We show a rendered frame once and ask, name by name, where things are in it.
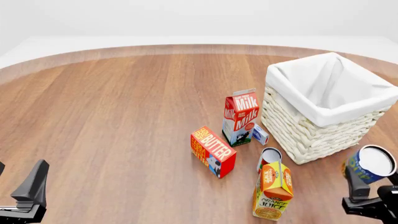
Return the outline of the red tin can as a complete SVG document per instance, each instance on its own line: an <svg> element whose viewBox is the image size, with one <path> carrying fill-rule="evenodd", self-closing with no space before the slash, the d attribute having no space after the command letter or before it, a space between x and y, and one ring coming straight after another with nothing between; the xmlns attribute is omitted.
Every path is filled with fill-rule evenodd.
<svg viewBox="0 0 398 224"><path fill-rule="evenodd" d="M282 161L282 154L280 153L280 151L278 151L274 147L267 147L263 149L259 158L259 162L257 164L257 173L261 172L261 169L264 165L271 164L277 161Z"/></svg>

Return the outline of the red butter box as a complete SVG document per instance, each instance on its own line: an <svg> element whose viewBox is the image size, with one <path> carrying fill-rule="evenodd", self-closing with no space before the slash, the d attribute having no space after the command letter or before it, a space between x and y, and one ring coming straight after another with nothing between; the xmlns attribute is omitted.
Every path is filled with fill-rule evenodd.
<svg viewBox="0 0 398 224"><path fill-rule="evenodd" d="M222 179L234 169L236 151L203 126L190 136L192 153L214 174Z"/></svg>

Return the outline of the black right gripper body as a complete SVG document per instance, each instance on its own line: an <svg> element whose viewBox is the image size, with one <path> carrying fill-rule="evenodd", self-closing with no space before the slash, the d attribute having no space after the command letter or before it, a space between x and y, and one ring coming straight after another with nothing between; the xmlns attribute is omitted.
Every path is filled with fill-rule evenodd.
<svg viewBox="0 0 398 224"><path fill-rule="evenodd" d="M398 224L397 201L383 201L378 197L352 202L348 197L343 197L342 207L348 215L373 218L382 221L383 224Z"/></svg>

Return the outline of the orange juice carton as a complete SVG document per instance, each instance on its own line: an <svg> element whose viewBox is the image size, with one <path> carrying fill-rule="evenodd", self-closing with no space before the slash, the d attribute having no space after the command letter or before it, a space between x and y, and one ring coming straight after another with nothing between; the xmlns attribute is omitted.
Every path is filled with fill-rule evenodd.
<svg viewBox="0 0 398 224"><path fill-rule="evenodd" d="M292 174L281 162L262 166L253 192L252 214L278 221L293 199Z"/></svg>

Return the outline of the red and white milk carton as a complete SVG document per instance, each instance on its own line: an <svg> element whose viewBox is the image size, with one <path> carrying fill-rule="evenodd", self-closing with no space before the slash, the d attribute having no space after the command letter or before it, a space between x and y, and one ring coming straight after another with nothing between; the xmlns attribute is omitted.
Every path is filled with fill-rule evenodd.
<svg viewBox="0 0 398 224"><path fill-rule="evenodd" d="M256 89L236 91L226 97L222 133L231 147L251 141L258 113Z"/></svg>

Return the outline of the small blue and white box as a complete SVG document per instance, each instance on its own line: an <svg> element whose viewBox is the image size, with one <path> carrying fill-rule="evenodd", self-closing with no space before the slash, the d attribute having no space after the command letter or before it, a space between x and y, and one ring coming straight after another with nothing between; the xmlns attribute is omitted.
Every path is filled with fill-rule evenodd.
<svg viewBox="0 0 398 224"><path fill-rule="evenodd" d="M258 124L254 124L252 136L262 145L266 145L268 143L269 134L267 134L267 132L265 132Z"/></svg>

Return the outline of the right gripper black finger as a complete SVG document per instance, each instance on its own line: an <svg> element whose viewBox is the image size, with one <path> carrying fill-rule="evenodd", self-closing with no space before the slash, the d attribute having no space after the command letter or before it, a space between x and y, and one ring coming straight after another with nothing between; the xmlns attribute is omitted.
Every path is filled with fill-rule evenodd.
<svg viewBox="0 0 398 224"><path fill-rule="evenodd" d="M370 186L365 184L348 165L345 166L345 178L349 188L349 200L352 203L369 199Z"/></svg>
<svg viewBox="0 0 398 224"><path fill-rule="evenodd" d="M377 194L390 211L398 212L398 171L388 179L392 185L380 186Z"/></svg>

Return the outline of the blue soup can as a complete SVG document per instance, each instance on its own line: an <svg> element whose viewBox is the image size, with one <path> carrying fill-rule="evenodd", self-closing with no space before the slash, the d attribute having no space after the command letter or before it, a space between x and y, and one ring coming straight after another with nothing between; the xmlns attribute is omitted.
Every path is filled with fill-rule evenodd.
<svg viewBox="0 0 398 224"><path fill-rule="evenodd" d="M396 173L398 165L394 156L383 147L365 145L343 162L343 177L347 177L346 168L354 171L365 184L371 184Z"/></svg>

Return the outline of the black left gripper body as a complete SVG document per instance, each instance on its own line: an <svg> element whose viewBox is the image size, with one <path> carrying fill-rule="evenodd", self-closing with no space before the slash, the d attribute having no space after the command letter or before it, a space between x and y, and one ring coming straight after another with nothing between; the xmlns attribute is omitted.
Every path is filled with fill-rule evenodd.
<svg viewBox="0 0 398 224"><path fill-rule="evenodd" d="M0 207L0 224L41 223L46 211L41 205L31 208Z"/></svg>

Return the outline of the white wicker basket with liner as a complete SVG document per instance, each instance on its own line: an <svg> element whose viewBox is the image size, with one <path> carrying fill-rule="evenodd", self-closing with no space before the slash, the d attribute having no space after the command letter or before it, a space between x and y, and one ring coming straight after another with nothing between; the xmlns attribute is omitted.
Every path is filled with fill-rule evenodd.
<svg viewBox="0 0 398 224"><path fill-rule="evenodd" d="M269 65L261 121L296 164L356 145L398 87L336 53Z"/></svg>

